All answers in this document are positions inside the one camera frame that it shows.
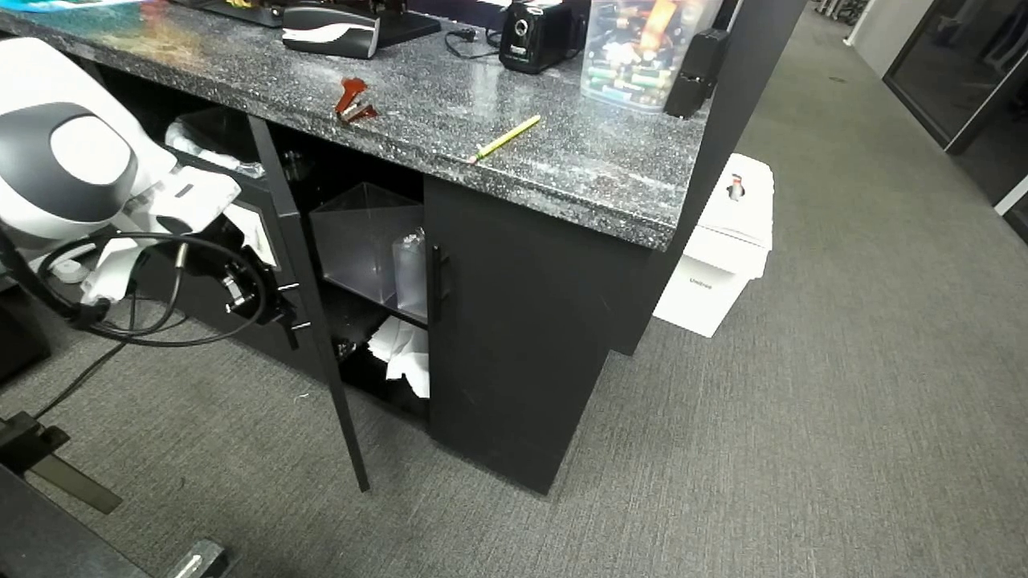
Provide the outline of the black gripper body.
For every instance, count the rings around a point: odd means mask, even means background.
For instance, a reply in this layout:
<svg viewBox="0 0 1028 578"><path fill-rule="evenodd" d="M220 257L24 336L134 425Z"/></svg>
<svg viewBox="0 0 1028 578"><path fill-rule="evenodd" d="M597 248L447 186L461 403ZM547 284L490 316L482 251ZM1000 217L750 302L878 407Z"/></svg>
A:
<svg viewBox="0 0 1028 578"><path fill-rule="evenodd" d="M229 291L225 311L252 322L279 322L284 297L276 290L272 269L257 259L252 251L234 255L220 272L221 290Z"/></svg>

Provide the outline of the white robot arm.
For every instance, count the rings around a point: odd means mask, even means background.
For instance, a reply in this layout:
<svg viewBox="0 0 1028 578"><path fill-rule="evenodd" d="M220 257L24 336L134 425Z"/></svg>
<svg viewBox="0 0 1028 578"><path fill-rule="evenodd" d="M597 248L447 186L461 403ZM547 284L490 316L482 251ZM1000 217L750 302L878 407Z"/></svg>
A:
<svg viewBox="0 0 1028 578"><path fill-rule="evenodd" d="M196 238L234 223L241 186L184 165L82 63L42 38L0 43L0 211L3 262L45 305L87 322L128 291L141 242ZM35 272L48 248L117 227L128 248L85 272L77 302Z"/></svg>

